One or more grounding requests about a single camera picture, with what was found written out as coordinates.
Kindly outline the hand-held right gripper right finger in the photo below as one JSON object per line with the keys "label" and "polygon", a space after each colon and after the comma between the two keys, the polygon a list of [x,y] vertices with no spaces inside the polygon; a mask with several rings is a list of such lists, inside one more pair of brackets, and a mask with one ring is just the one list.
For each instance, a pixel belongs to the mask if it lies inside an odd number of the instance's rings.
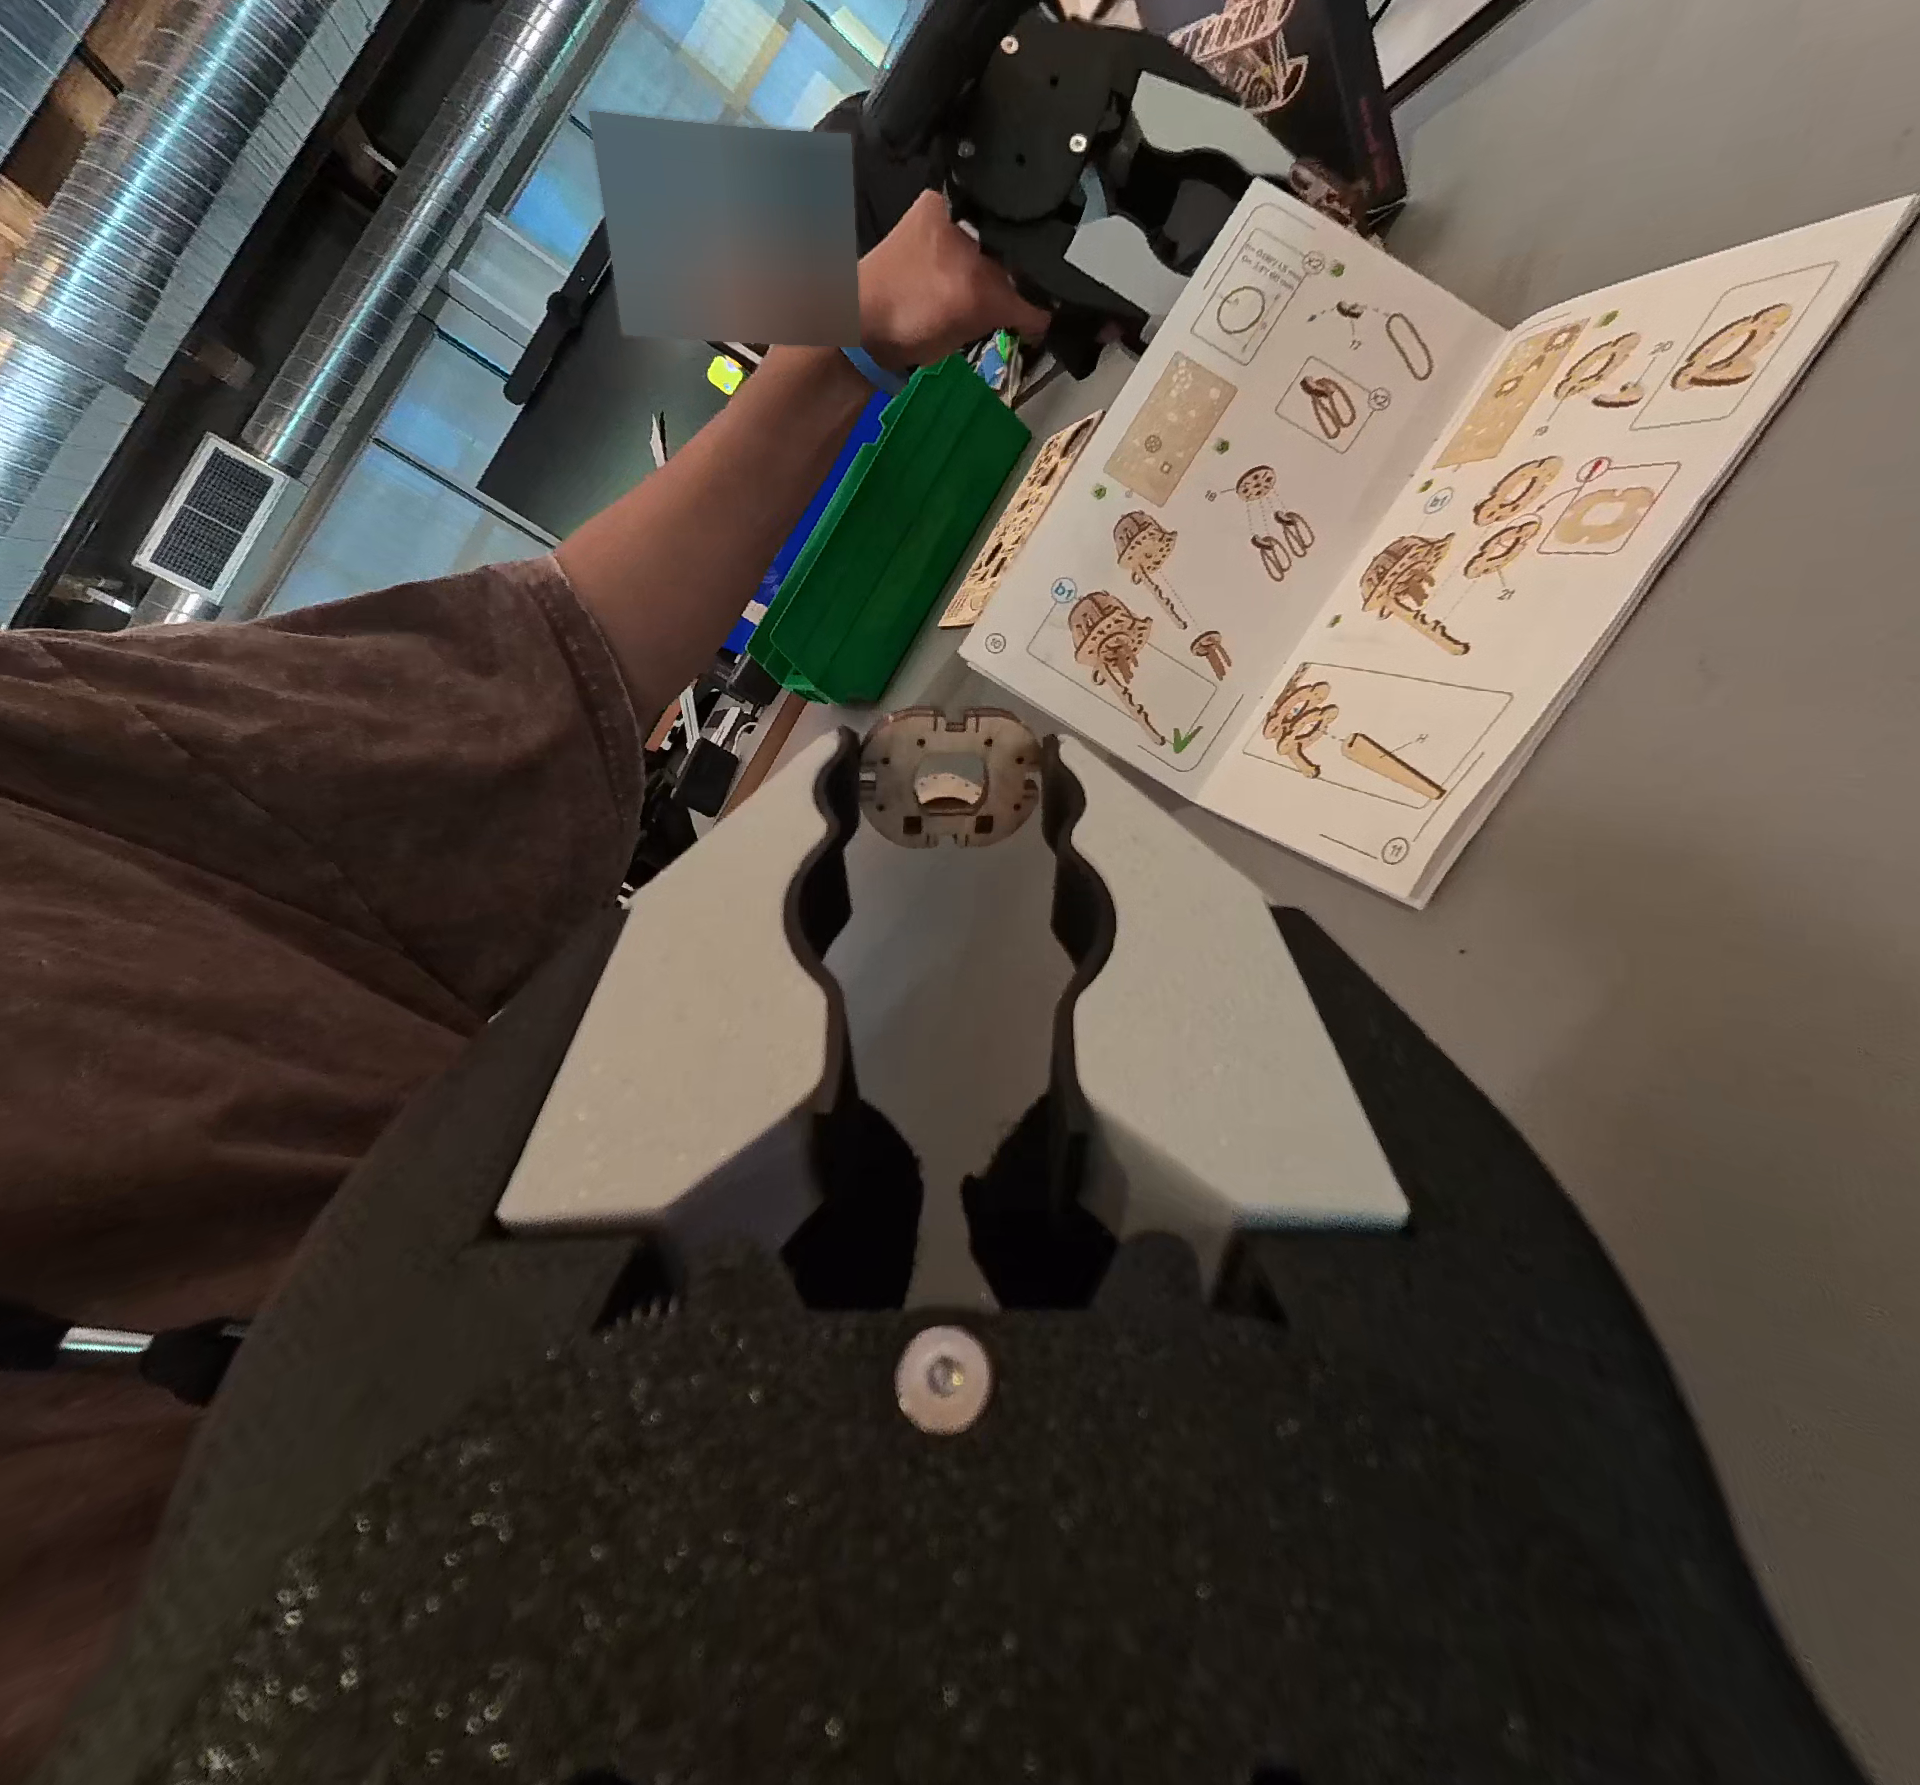
{"label": "hand-held right gripper right finger", "polygon": [[1399,1233],[1410,1203],[1263,890],[1115,764],[1046,746],[1053,1150],[1117,1240]]}

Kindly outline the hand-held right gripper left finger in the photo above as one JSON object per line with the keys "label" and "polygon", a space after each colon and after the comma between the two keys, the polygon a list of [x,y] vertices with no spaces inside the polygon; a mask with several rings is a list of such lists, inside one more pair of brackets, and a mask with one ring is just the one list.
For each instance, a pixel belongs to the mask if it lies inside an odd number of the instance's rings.
{"label": "hand-held right gripper left finger", "polygon": [[785,1242],[852,1091],[828,952],[852,919],[837,729],[642,887],[495,1209],[517,1237]]}

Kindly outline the round wooden model part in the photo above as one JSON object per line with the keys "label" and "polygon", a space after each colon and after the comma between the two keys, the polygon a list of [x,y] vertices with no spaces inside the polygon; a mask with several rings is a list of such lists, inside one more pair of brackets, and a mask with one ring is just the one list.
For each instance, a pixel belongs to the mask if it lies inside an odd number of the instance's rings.
{"label": "round wooden model part", "polygon": [[902,851],[991,851],[1041,817],[1043,769],[1043,741],[1012,713],[910,708],[861,743],[861,811]]}

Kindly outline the person's left forearm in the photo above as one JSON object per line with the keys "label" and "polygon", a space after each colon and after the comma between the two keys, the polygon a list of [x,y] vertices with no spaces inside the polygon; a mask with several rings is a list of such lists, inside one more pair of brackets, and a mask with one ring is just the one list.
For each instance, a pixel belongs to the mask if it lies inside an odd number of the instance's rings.
{"label": "person's left forearm", "polygon": [[837,349],[777,347],[719,417],[556,551],[639,720],[710,667],[874,394]]}

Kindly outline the black model kit box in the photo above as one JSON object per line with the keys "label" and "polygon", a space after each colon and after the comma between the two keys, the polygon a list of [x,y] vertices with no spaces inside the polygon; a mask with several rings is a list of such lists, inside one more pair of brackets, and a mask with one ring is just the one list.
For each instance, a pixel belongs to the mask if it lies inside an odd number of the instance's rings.
{"label": "black model kit box", "polygon": [[1366,233],[1407,203],[1407,174],[1366,0],[1135,0],[1300,160],[1332,178]]}

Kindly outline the person's left hand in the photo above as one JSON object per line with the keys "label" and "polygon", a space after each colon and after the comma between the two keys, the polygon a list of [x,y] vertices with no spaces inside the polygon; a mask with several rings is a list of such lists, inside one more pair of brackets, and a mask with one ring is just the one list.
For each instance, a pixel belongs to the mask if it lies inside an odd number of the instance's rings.
{"label": "person's left hand", "polygon": [[952,218],[941,191],[923,189],[858,264],[861,351],[891,377],[909,377],[993,333],[1039,340],[1053,318]]}

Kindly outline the laser-cut wooden part sheet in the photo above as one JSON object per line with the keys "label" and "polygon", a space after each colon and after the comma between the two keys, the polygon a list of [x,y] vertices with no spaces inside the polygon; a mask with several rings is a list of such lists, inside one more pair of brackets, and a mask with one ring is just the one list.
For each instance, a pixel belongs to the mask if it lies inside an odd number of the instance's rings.
{"label": "laser-cut wooden part sheet", "polygon": [[1055,497],[1104,417],[1103,411],[1090,412],[1044,439],[1004,509],[987,530],[980,548],[974,551],[966,572],[936,621],[936,628],[961,631],[980,619],[996,596],[1004,572],[1044,520]]}

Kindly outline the green plastic bin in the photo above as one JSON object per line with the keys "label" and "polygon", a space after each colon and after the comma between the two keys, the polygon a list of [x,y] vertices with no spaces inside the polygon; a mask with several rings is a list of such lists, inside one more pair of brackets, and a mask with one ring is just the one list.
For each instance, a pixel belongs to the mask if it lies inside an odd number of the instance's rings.
{"label": "green plastic bin", "polygon": [[814,702],[874,707],[1030,441],[964,354],[915,372],[756,622],[756,669]]}

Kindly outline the open instruction booklet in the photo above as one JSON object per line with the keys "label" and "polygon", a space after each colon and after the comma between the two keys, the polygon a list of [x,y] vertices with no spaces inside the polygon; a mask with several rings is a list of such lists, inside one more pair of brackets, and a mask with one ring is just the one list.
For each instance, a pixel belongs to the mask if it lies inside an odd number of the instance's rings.
{"label": "open instruction booklet", "polygon": [[1257,183],[961,655],[1422,909],[1915,222],[1899,197],[1500,329]]}

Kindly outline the person's brown shirt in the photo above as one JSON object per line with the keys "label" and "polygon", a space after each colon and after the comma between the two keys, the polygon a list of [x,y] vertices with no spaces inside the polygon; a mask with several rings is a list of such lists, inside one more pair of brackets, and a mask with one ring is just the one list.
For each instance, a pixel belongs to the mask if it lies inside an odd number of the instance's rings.
{"label": "person's brown shirt", "polygon": [[253,1317],[633,856],[642,735],[550,558],[3,644],[3,1291]]}

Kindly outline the dark flat screen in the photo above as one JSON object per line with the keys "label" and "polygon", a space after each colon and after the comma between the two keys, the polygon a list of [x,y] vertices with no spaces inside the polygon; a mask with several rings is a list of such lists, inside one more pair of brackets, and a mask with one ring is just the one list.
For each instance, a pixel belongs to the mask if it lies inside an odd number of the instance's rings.
{"label": "dark flat screen", "polygon": [[587,329],[518,411],[479,492],[565,540],[657,469],[657,427],[678,450],[725,411],[730,394],[710,379],[721,354],[710,340]]}

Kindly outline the white vent grille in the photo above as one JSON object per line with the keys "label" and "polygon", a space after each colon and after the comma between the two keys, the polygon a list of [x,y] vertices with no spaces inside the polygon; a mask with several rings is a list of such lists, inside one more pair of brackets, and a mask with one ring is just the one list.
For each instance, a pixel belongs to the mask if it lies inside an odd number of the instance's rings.
{"label": "white vent grille", "polygon": [[223,605],[292,476],[209,433],[160,505],[132,569]]}

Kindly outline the black bracket with metal rod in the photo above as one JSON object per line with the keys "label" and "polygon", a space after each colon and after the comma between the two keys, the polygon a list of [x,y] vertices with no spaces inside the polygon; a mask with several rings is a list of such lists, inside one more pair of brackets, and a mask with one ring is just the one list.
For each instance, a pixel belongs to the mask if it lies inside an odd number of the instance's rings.
{"label": "black bracket with metal rod", "polygon": [[87,1372],[132,1379],[177,1402],[205,1410],[213,1404],[253,1323],[227,1317],[189,1328],[138,1334],[67,1322],[40,1309],[3,1301],[3,1372],[17,1375],[79,1375]]}

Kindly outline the slim silver ventilation duct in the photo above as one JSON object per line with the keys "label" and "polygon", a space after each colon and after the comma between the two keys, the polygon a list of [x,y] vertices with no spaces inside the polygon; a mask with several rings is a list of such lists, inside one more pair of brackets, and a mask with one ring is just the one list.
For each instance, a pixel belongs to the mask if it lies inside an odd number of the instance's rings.
{"label": "slim silver ventilation duct", "polygon": [[507,0],[253,411],[241,445],[304,480],[420,315],[611,0]]}

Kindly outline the large silver ventilation duct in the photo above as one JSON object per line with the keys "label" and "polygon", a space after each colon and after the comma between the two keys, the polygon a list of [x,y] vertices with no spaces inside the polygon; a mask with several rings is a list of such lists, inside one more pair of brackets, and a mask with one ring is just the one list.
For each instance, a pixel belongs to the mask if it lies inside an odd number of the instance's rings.
{"label": "large silver ventilation duct", "polygon": [[185,333],[220,222],[274,194],[392,0],[175,0],[5,274],[3,515],[14,525],[156,327]]}

